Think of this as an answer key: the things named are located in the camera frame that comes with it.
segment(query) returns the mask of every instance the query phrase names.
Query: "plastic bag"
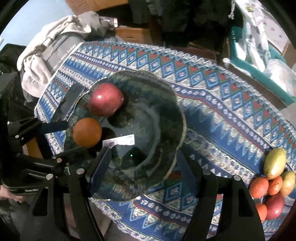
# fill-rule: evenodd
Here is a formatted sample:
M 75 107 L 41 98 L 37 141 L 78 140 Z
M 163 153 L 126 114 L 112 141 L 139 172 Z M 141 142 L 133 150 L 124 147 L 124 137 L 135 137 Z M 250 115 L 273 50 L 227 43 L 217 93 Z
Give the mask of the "plastic bag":
M 296 74 L 285 63 L 279 59 L 268 60 L 264 74 L 288 94 L 296 96 Z

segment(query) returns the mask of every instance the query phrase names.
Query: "white label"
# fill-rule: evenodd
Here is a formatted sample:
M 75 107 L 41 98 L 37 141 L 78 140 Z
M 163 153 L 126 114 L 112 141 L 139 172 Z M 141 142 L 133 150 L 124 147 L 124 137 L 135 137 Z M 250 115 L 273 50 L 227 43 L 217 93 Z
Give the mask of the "white label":
M 103 140 L 103 147 L 107 146 L 109 148 L 112 148 L 115 145 L 128 145 L 132 146 L 135 144 L 135 135 L 128 135 L 128 136 L 122 136 L 122 137 L 116 137 L 108 140 Z
M 114 18 L 114 28 L 117 28 L 118 27 L 118 21 L 117 21 L 117 18 Z

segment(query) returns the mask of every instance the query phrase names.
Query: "price tag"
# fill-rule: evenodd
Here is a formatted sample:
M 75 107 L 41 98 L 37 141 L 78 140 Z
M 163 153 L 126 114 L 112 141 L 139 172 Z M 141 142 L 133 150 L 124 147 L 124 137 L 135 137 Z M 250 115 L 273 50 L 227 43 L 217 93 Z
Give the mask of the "price tag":
M 103 140 L 103 147 L 107 146 L 112 148 L 115 145 L 128 145 L 132 146 L 135 144 L 135 135 L 127 135 L 122 137 L 116 137 L 108 140 Z

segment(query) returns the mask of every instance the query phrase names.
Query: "patterned tablecloth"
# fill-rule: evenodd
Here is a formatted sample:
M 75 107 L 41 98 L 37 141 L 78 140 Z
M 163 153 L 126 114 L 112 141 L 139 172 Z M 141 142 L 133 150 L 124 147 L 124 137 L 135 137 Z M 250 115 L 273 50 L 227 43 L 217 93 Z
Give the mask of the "patterned tablecloth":
M 187 122 L 184 148 L 204 169 L 218 176 L 238 174 L 246 185 L 260 174 L 264 153 L 287 150 L 287 168 L 296 169 L 295 128 L 242 79 L 196 56 L 163 47 L 111 42 L 83 43 L 60 67 L 36 107 L 39 119 L 50 121 L 74 82 L 85 89 L 120 70 L 147 70 L 171 83 Z M 65 132 L 47 134 L 53 153 L 63 151 Z M 278 229 L 296 198 L 286 197 L 281 216 L 264 221 L 266 239 Z M 209 230 L 215 235 L 222 195 Z M 197 200 L 176 166 L 168 179 L 135 201 L 92 200 L 117 227 L 145 241 L 181 240 Z

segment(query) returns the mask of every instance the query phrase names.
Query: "red apple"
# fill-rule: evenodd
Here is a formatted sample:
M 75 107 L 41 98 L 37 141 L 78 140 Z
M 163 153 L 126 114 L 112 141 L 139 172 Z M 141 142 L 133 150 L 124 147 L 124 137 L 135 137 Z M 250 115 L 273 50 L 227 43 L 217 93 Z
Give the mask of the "red apple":
M 110 116 L 123 103 L 123 94 L 115 85 L 101 84 L 92 94 L 89 102 L 89 111 L 97 116 Z

